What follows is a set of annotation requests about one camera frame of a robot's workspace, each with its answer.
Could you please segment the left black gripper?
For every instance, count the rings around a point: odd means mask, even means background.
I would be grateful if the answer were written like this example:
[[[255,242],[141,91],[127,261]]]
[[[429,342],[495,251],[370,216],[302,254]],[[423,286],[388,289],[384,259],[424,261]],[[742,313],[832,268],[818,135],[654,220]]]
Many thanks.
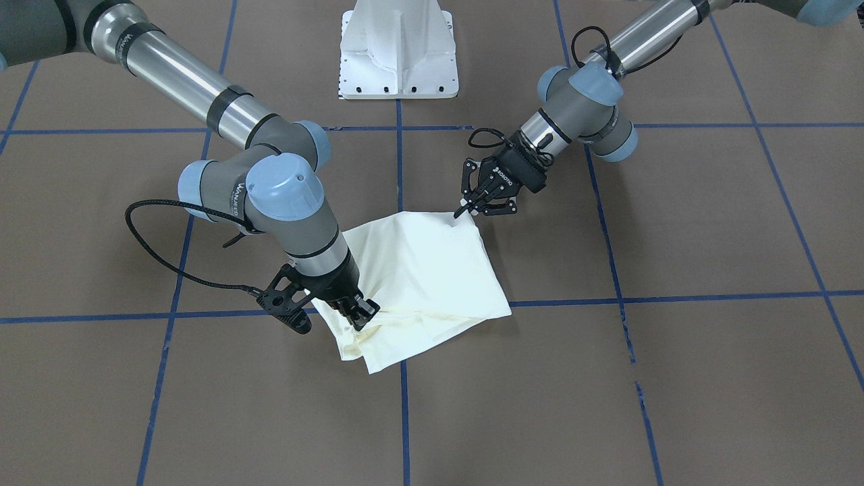
[[[547,157],[541,154],[524,133],[499,138],[500,149],[481,162],[466,158],[462,166],[462,200],[454,218],[472,215],[509,215],[516,212],[514,198],[522,188],[537,193],[546,185]]]

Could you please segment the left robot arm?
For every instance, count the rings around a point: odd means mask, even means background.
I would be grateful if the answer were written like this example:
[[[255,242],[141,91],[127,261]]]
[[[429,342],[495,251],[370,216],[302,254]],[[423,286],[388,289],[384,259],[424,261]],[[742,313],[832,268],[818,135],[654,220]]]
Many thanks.
[[[496,141],[491,156],[467,158],[462,166],[462,198],[454,218],[516,213],[521,190],[537,193],[547,182],[556,157],[579,142],[607,162],[635,151],[638,130],[618,107],[620,81],[672,51],[683,34],[703,24],[729,1],[657,1],[629,25],[608,36],[571,67],[556,65],[538,80],[540,108],[512,135],[489,129]]]

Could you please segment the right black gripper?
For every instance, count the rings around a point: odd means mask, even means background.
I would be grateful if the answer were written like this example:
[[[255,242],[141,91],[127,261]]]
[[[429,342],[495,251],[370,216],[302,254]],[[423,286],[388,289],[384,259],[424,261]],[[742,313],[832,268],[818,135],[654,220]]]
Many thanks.
[[[359,290],[359,270],[350,251],[346,258],[330,273],[318,276],[301,274],[306,289],[312,290],[315,298],[323,300],[348,320],[359,332],[373,320],[380,306],[365,299]]]

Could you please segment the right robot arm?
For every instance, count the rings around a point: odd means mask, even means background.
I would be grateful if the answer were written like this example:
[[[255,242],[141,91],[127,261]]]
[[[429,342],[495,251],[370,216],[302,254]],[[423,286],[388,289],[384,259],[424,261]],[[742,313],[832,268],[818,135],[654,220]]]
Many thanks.
[[[308,121],[286,121],[173,40],[133,1],[3,1],[2,68],[90,53],[142,80],[202,125],[238,148],[226,160],[200,158],[182,170],[175,200],[130,204],[126,225],[136,228],[139,207],[182,207],[194,217],[237,228],[237,240],[269,234],[285,263],[265,289],[217,283],[152,257],[203,286],[239,290],[269,316],[299,334],[311,330],[306,306],[320,300],[362,330],[379,312],[359,286],[358,265],[326,198],[318,170],[332,157],[327,133]]]

